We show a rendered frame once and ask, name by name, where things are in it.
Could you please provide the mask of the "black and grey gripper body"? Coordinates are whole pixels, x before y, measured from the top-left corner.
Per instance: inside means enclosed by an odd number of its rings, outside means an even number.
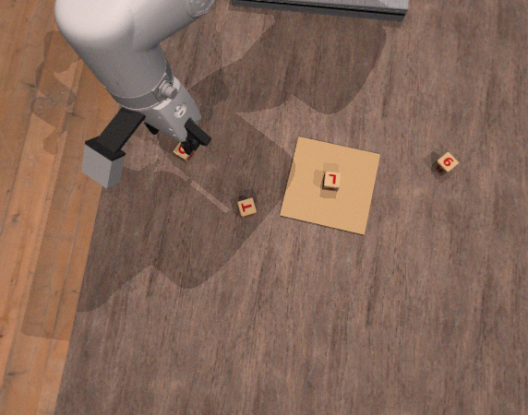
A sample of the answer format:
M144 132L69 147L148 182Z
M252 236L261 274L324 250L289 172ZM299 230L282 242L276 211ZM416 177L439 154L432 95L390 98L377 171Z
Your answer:
M143 120L144 122L160 130L167 136L179 142L185 142L187 137L187 131L185 129L186 121L189 118L194 123L199 123L202 116L191 95L182 83L174 77L174 74L172 83L173 87L177 89L177 95L173 100L163 98L161 102L157 102L143 109L127 108L116 102L130 111L144 114L146 116Z

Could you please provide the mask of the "tan flat mat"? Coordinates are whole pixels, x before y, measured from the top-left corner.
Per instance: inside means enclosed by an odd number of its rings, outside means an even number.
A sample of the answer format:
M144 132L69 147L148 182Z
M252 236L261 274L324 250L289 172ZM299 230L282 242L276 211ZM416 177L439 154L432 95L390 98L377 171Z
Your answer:
M365 235L380 154L298 137L280 216ZM338 191L323 190L340 172Z

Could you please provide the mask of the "beige block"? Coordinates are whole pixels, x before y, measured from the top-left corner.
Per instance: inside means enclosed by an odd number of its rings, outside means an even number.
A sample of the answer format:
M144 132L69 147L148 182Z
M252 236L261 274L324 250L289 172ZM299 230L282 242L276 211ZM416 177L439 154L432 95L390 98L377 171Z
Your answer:
M325 172L323 177L323 190L338 191L341 183L340 172Z
M435 163L433 163L432 166L438 171L441 176L443 176L451 169L453 169L457 164L459 164L459 162L456 161L449 152L447 152Z
M242 219L250 218L257 215L257 210L253 198L248 198L237 202Z
M178 143L173 153L178 159L184 161L185 163L189 163L195 155L196 151L193 150L190 155L187 155L180 144L181 142Z

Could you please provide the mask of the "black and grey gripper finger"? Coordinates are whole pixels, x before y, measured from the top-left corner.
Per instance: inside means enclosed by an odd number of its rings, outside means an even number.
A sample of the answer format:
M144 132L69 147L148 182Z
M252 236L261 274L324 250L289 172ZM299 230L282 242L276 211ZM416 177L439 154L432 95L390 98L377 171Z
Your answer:
M210 143L211 137L189 118L185 123L185 129L187 131L187 138L186 141L181 142L180 145L187 155L190 155L193 150L196 151L199 145L207 146Z
M145 126L148 127L148 129L150 130L150 132L154 135L157 135L157 133L159 132L158 129L156 129L155 127L151 126L150 124L147 124L146 122L144 123Z

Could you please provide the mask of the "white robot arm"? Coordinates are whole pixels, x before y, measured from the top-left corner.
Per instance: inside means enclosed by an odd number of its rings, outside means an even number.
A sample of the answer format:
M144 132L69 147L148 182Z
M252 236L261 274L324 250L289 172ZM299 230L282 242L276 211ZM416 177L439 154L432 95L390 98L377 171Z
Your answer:
M54 19L114 100L143 109L177 95L160 42L204 15L214 2L55 0ZM106 189L120 183L126 155L121 148L145 118L122 107L99 136L85 141L81 172Z

